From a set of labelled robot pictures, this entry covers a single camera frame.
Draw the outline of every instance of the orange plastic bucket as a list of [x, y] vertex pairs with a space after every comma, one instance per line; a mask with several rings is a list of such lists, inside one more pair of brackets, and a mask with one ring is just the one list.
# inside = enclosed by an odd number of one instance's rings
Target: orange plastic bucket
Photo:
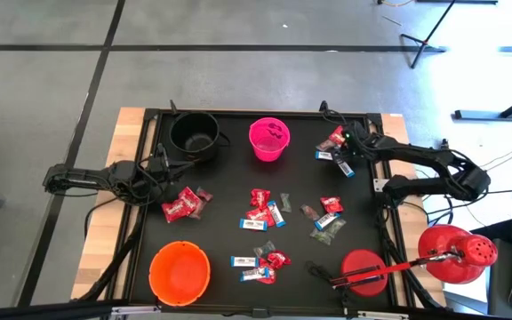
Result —
[[149, 266], [151, 291], [169, 306], [183, 307], [195, 302], [210, 279], [209, 259], [188, 241], [175, 241], [161, 248]]

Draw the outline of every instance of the red candy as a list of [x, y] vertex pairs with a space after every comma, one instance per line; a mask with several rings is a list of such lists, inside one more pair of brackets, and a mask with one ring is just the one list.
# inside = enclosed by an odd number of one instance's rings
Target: red candy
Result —
[[288, 256], [285, 255], [285, 253], [280, 251], [273, 251], [269, 253], [267, 259], [270, 266], [276, 270], [282, 268], [284, 265], [292, 264], [290, 258], [288, 258]]
[[270, 277], [256, 280], [262, 282], [263, 284], [273, 284], [276, 281], [276, 271], [274, 270], [274, 268], [272, 268], [272, 266], [270, 266], [269, 263], [262, 258], [260, 258], [260, 266], [268, 267]]
[[345, 142], [345, 138], [343, 138], [343, 127], [338, 126], [337, 129], [329, 136], [329, 140], [337, 143], [338, 146], [341, 146]]
[[179, 192], [179, 199], [183, 200], [183, 203], [189, 209], [187, 215], [192, 213], [196, 207], [201, 204], [201, 199], [196, 196], [193, 190], [189, 187], [185, 187], [181, 192]]
[[250, 201], [250, 205], [261, 209], [266, 208], [266, 204], [270, 198], [270, 192], [263, 189], [253, 189], [251, 193], [252, 200]]
[[341, 198], [338, 196], [322, 197], [321, 204], [328, 213], [342, 212]]
[[246, 213], [246, 217], [250, 220], [260, 220], [266, 221], [268, 223], [268, 227], [272, 227], [276, 225], [274, 221], [274, 217], [272, 217], [272, 212], [266, 207], [264, 209], [254, 209], [250, 210]]
[[164, 210], [167, 223], [188, 216], [191, 213], [182, 199], [177, 199], [172, 204], [161, 204], [161, 208]]

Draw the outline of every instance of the gray floor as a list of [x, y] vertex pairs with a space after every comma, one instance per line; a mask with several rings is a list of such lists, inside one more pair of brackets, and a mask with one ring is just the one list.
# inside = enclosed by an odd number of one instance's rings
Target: gray floor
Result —
[[[2, 44], [103, 44], [115, 0], [0, 0]], [[424, 37], [445, 5], [376, 6], [373, 1], [128, 0], [115, 44], [399, 45]], [[382, 18], [388, 16], [402, 27]], [[316, 110], [404, 114], [413, 143], [453, 146], [486, 163], [512, 149], [512, 125], [454, 123], [458, 108], [512, 105], [512, 2], [456, 5], [436, 32], [448, 53], [112, 52], [76, 165], [100, 168], [120, 107]], [[41, 181], [64, 158], [98, 59], [97, 52], [0, 52], [0, 307], [24, 270], [47, 204]], [[511, 188], [510, 166], [495, 189]], [[441, 208], [440, 199], [427, 206]], [[510, 214], [512, 196], [472, 209], [492, 222]], [[34, 298], [68, 300], [93, 199], [63, 205]], [[455, 223], [477, 227], [467, 214]]]

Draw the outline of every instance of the pink plastic bucket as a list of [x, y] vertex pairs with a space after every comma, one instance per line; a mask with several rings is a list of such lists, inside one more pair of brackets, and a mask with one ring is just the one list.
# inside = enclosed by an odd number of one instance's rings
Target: pink plastic bucket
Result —
[[256, 157], [271, 162], [280, 157], [290, 143], [290, 130], [276, 118], [261, 118], [250, 125], [248, 139]]

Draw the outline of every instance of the candy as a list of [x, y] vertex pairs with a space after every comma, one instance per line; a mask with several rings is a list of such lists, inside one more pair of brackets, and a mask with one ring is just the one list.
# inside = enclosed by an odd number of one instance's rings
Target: candy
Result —
[[188, 208], [188, 213], [192, 213], [198, 205], [201, 203], [201, 199], [195, 195], [193, 190], [189, 187], [185, 187], [181, 192], [179, 192], [179, 199], [183, 200], [183, 203]]
[[321, 204], [328, 213], [342, 212], [341, 198], [338, 196], [322, 197]]
[[260, 221], [266, 221], [268, 224], [268, 227], [275, 226], [276, 222], [274, 221], [274, 218], [272, 217], [272, 213], [268, 208], [264, 208], [263, 210], [256, 208], [254, 210], [250, 210], [246, 213], [246, 217], [250, 220], [260, 220]]
[[329, 140], [335, 142], [338, 146], [342, 145], [345, 142], [345, 138], [341, 134], [343, 132], [343, 127], [338, 126], [335, 131], [329, 136]]
[[290, 204], [290, 195], [289, 194], [280, 194], [282, 198], [282, 211], [283, 212], [292, 212], [292, 205]]
[[201, 219], [201, 211], [204, 209], [205, 205], [206, 205], [206, 202], [201, 201], [201, 203], [197, 205], [195, 210], [189, 214], [189, 218], [200, 220]]
[[316, 151], [316, 160], [333, 160], [331, 152]]
[[268, 209], [272, 213], [276, 227], [280, 228], [285, 226], [284, 217], [282, 217], [282, 213], [280, 213], [280, 210], [277, 208], [276, 201], [268, 202]]
[[171, 223], [190, 214], [189, 208], [182, 199], [177, 199], [171, 204], [161, 204], [161, 208], [165, 213], [167, 223]]
[[260, 260], [255, 257], [230, 257], [231, 267], [258, 267]]
[[285, 253], [280, 251], [270, 252], [266, 259], [270, 263], [270, 266], [275, 270], [282, 268], [284, 265], [292, 264], [290, 258], [288, 258], [288, 256], [285, 255]]
[[259, 258], [266, 258], [268, 254], [274, 251], [275, 249], [276, 247], [274, 246], [274, 244], [272, 244], [271, 241], [268, 241], [261, 247], [254, 248], [254, 253], [256, 253], [256, 256]]
[[270, 271], [266, 267], [254, 268], [242, 272], [240, 281], [257, 280], [270, 277]]
[[240, 219], [240, 228], [266, 231], [266, 229], [268, 229], [268, 224], [266, 221]]
[[339, 218], [339, 216], [340, 215], [338, 213], [325, 214], [325, 216], [321, 217], [321, 219], [315, 222], [316, 228], [320, 231], [323, 230], [325, 227], [327, 227], [327, 225], [332, 223], [335, 219]]
[[309, 236], [315, 238], [317, 241], [322, 242], [327, 245], [331, 245], [331, 237], [327, 235], [327, 233], [323, 231], [318, 231], [317, 229], [313, 229]]
[[252, 200], [250, 201], [251, 206], [256, 206], [261, 209], [266, 208], [266, 204], [270, 198], [270, 192], [263, 189], [253, 189], [252, 192]]
[[259, 282], [262, 282], [263, 284], [273, 284], [276, 281], [276, 271], [272, 267], [270, 267], [270, 265], [268, 264], [268, 262], [266, 260], [264, 260], [262, 258], [260, 258], [260, 265], [262, 267], [268, 268], [269, 277], [256, 279], [256, 280]]
[[211, 202], [212, 195], [204, 191], [201, 187], [196, 189], [196, 195], [203, 198], [206, 202]]
[[317, 214], [317, 212], [315, 210], [313, 210], [313, 208], [310, 207], [309, 205], [303, 204], [300, 207], [300, 209], [303, 212], [303, 214], [306, 215], [306, 217], [308, 217], [309, 219], [311, 219], [313, 221], [318, 220], [320, 218], [319, 214]]
[[334, 239], [337, 232], [339, 232], [339, 230], [341, 229], [341, 227], [345, 225], [345, 223], [347, 222], [344, 221], [343, 219], [337, 219], [331, 225], [329, 225], [329, 227], [325, 230], [325, 233]]
[[331, 141], [331, 140], [325, 140], [321, 142], [319, 145], [316, 146], [317, 150], [319, 151], [327, 151], [330, 148], [337, 147], [337, 143]]

